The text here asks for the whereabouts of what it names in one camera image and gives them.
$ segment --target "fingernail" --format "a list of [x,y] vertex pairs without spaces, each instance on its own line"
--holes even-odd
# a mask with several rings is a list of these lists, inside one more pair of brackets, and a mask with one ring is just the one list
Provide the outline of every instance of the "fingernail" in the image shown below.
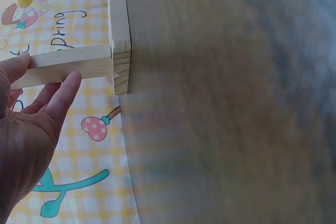
[[19,56],[30,56],[28,52],[21,52]]

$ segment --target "hand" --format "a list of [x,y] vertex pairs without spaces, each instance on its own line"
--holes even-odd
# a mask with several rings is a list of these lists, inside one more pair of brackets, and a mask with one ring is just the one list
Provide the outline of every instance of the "hand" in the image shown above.
[[46,171],[81,82],[81,74],[73,72],[62,85],[45,85],[31,105],[13,112],[9,108],[21,90],[10,91],[10,84],[23,76],[30,59],[25,52],[0,62],[0,222]]

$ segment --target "cartoon girl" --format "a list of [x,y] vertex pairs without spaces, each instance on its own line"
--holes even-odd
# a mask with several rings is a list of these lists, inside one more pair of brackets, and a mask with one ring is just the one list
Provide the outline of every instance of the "cartoon girl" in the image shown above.
[[[36,2],[45,3],[43,0],[34,0]],[[45,13],[46,10],[34,9],[31,6],[20,8],[15,3],[5,9],[1,22],[3,25],[16,24],[15,28],[26,28],[34,24],[37,19]]]

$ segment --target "finger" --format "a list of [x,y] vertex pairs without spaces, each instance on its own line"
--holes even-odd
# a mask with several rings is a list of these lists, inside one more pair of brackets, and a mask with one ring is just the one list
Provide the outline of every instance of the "finger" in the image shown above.
[[1,74],[4,74],[12,84],[26,73],[30,59],[31,57],[29,53],[23,52],[18,57],[1,61],[0,72]]
[[72,72],[69,74],[45,109],[45,112],[54,119],[59,126],[59,129],[62,128],[65,116],[75,99],[81,83],[81,78],[82,76],[79,72]]
[[29,63],[28,53],[0,62],[0,118],[6,113],[11,84],[25,74]]
[[37,98],[32,102],[32,104],[25,107],[22,112],[26,114],[37,113],[43,106],[45,106],[50,101],[50,99],[60,87],[61,83],[45,85],[41,90],[40,94],[38,94]]
[[7,108],[11,108],[14,105],[19,95],[21,94],[21,92],[22,92],[22,89],[15,89],[9,92]]

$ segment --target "cartoon strawberry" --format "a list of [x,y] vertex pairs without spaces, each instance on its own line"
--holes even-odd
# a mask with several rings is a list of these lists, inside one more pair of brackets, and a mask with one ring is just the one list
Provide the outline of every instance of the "cartoon strawberry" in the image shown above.
[[118,115],[120,111],[120,106],[118,106],[109,114],[102,116],[101,118],[88,116],[81,122],[82,129],[89,134],[92,140],[100,142],[107,135],[107,125],[111,123],[112,118]]

